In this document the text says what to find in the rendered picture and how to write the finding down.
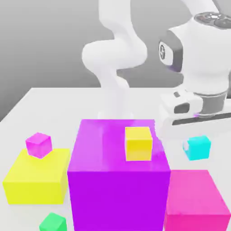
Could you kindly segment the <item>small yellow cube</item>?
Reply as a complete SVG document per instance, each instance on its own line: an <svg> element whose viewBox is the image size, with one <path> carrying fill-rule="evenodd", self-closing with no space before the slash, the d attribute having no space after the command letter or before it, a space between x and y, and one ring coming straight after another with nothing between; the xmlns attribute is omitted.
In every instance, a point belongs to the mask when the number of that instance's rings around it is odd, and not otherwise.
<svg viewBox="0 0 231 231"><path fill-rule="evenodd" d="M149 127L125 127L126 161L151 161L152 145Z"/></svg>

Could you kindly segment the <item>large purple box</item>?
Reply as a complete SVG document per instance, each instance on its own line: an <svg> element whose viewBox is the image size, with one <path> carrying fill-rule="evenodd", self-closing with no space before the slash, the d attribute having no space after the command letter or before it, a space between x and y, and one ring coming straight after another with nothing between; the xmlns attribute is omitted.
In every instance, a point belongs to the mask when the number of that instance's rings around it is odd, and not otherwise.
<svg viewBox="0 0 231 231"><path fill-rule="evenodd" d="M150 161L126 161L126 127L150 128ZM162 231L170 173L154 120L81 120L67 171L74 231Z"/></svg>

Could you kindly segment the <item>small magenta cube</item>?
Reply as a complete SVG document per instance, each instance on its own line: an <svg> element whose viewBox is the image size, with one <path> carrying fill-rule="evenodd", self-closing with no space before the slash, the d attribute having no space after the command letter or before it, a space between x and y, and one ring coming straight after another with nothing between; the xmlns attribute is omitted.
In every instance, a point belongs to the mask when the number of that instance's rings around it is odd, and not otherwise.
<svg viewBox="0 0 231 231"><path fill-rule="evenodd" d="M25 142L28 154L39 159L42 159L53 150L51 136L43 133L37 132L27 138Z"/></svg>

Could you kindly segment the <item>small cyan cube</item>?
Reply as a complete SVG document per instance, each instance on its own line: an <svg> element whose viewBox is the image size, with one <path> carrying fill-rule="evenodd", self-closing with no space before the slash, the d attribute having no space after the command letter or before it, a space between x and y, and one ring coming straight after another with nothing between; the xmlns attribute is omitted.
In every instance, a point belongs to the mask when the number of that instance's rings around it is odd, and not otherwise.
<svg viewBox="0 0 231 231"><path fill-rule="evenodd" d="M210 139L205 136L196 136L188 138L189 149L184 151L190 161L208 159L211 148Z"/></svg>

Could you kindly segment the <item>small green cube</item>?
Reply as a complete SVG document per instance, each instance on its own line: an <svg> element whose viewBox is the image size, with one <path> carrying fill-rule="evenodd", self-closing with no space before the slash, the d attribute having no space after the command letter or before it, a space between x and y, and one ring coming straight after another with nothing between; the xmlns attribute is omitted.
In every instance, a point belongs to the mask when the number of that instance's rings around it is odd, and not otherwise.
<svg viewBox="0 0 231 231"><path fill-rule="evenodd" d="M67 231L66 218L56 213L49 213L39 225L40 231Z"/></svg>

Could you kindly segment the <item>large pink box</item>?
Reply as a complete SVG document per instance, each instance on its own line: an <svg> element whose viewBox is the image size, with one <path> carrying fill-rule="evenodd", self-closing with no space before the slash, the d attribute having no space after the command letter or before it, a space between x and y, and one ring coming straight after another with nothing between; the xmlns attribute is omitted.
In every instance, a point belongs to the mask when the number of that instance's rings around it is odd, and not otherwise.
<svg viewBox="0 0 231 231"><path fill-rule="evenodd" d="M226 231L231 218L207 170L172 170L165 231Z"/></svg>

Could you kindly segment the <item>large yellow box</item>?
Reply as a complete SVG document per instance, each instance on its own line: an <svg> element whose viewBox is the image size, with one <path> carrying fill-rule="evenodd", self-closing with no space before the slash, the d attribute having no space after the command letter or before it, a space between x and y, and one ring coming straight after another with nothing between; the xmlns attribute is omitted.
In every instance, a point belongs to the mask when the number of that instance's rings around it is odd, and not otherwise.
<svg viewBox="0 0 231 231"><path fill-rule="evenodd" d="M69 161L67 148L55 148L42 159L22 149L3 180L8 204L62 204Z"/></svg>

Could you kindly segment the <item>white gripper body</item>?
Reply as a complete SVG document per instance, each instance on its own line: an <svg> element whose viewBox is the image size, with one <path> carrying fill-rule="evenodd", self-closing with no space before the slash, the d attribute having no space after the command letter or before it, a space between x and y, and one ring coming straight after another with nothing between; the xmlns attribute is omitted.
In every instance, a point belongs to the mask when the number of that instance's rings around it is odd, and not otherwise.
<svg viewBox="0 0 231 231"><path fill-rule="evenodd" d="M231 131L231 112L216 114L209 118L166 117L158 122L158 138L185 139Z"/></svg>

